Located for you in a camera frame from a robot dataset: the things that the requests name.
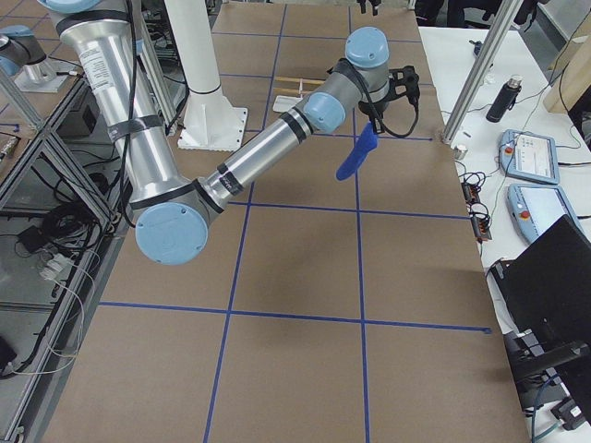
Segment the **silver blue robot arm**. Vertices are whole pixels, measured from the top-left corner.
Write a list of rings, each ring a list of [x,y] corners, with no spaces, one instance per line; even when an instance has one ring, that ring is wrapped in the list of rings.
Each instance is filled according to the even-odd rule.
[[[247,110],[224,96],[206,7],[169,1],[168,14],[189,97],[181,144],[226,150],[229,157],[207,177],[178,170],[145,76],[137,67],[138,7],[129,1],[49,1],[62,42],[78,55],[132,185],[141,252],[164,265],[187,263],[207,243],[227,203],[315,132],[331,133],[359,102],[390,90],[389,47],[374,27],[353,31],[344,57],[320,86],[250,141]]]

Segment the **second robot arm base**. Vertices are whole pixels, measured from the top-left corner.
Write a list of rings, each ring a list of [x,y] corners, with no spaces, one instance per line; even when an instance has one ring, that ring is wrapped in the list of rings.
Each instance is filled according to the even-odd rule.
[[[1,68],[23,92],[57,93],[80,76],[73,62],[51,59],[24,25],[1,29]]]

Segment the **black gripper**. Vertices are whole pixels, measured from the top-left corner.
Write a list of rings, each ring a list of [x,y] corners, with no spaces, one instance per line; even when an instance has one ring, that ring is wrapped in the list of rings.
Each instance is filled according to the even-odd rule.
[[[363,101],[360,101],[358,103],[359,111],[368,117],[368,126],[374,134],[382,133],[381,123],[379,119],[383,118],[384,112],[389,107],[389,104],[390,103],[388,101],[384,100],[379,102],[373,102],[372,104]]]

